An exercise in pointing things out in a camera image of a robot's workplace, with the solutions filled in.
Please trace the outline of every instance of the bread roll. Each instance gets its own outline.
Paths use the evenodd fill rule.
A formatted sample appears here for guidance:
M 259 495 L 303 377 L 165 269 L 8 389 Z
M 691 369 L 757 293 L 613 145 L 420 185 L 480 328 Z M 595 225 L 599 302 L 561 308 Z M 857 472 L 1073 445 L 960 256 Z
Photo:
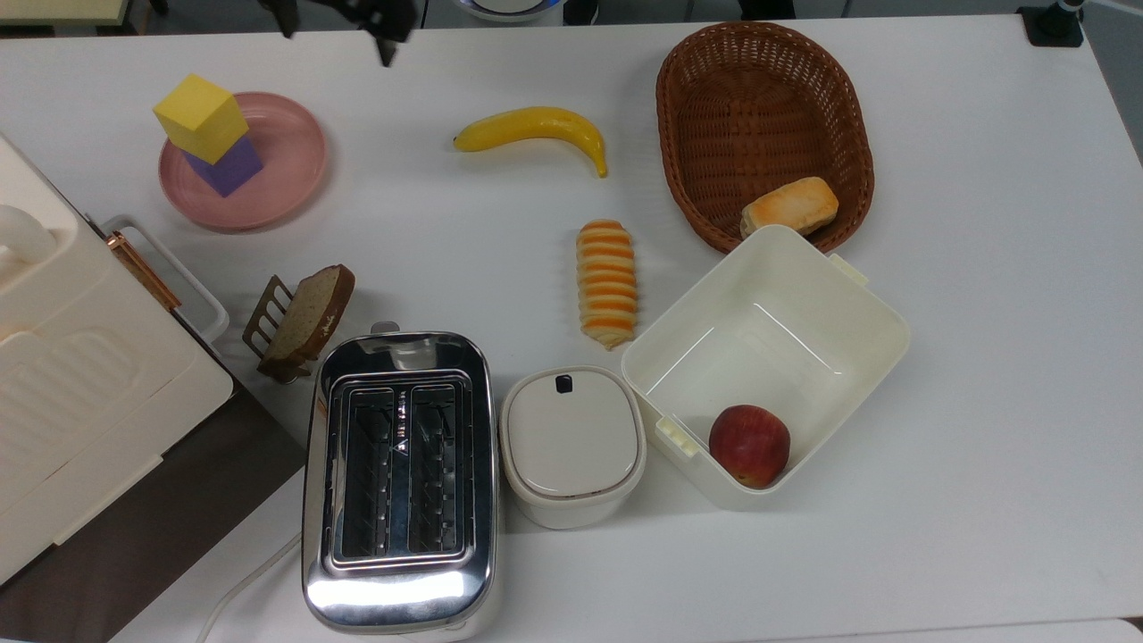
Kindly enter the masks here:
M 631 234 L 599 218 L 576 238 L 580 329 L 607 351 L 634 338 L 638 290 Z
M 837 214 L 838 198 L 825 180 L 817 176 L 799 178 L 742 208 L 742 238 L 772 223 L 809 234 L 833 220 Z
M 297 377 L 301 367 L 317 360 L 337 329 L 354 280 L 353 272 L 342 264 L 302 279 L 258 363 L 258 372 L 287 384 Z

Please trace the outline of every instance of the purple cube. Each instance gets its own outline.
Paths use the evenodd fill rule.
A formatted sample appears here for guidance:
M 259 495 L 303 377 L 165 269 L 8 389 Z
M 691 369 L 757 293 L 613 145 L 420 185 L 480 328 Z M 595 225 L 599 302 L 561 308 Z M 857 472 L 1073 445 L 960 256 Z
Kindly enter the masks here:
M 254 151 L 254 144 L 247 136 L 242 136 L 231 145 L 214 164 L 185 150 L 181 151 L 186 158 L 186 162 L 191 163 L 194 172 L 222 196 L 230 195 L 262 169 L 262 160 L 258 159 L 257 152 Z

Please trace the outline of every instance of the orange striped pastry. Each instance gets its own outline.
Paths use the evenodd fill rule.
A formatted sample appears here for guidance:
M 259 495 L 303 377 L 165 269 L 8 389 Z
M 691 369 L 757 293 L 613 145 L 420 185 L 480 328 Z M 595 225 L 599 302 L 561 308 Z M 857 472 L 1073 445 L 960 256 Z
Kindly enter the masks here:
M 636 255 L 617 220 L 597 218 L 575 241 L 580 329 L 607 351 L 636 337 Z

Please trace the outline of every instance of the white cable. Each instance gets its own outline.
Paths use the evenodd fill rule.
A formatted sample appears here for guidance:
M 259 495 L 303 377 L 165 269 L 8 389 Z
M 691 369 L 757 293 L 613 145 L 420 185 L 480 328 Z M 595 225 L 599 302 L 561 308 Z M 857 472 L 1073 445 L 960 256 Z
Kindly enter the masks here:
M 202 632 L 199 632 L 199 637 L 195 643 L 203 643 L 207 640 L 207 636 L 210 636 L 210 628 L 214 627 L 215 621 L 218 620 L 218 616 L 222 614 L 222 611 L 226 609 L 226 605 L 230 604 L 234 596 L 241 594 L 242 590 L 249 587 L 251 582 L 258 580 L 258 577 L 270 571 L 270 568 L 274 566 L 274 564 L 277 564 L 278 561 L 281 561 L 286 554 L 289 554 L 291 549 L 297 547 L 298 542 L 302 542 L 302 532 L 297 532 L 297 535 L 291 538 L 289 542 L 282 546 L 277 554 L 271 556 L 265 563 L 262 563 L 261 568 L 250 572 L 250 576 L 243 578 L 238 582 L 238 585 L 231 588 L 231 590 L 227 592 L 221 601 L 218 601 L 218 604 L 215 605 L 215 609 L 210 612 L 210 617 L 207 619 L 207 622 L 202 624 Z

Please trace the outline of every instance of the apple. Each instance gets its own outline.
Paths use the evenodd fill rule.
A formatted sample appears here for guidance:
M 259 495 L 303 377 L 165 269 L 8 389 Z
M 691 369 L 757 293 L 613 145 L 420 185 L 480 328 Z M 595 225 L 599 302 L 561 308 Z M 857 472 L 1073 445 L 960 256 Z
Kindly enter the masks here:
M 769 411 L 740 404 L 714 420 L 710 450 L 714 461 L 740 484 L 764 489 L 790 461 L 790 431 Z

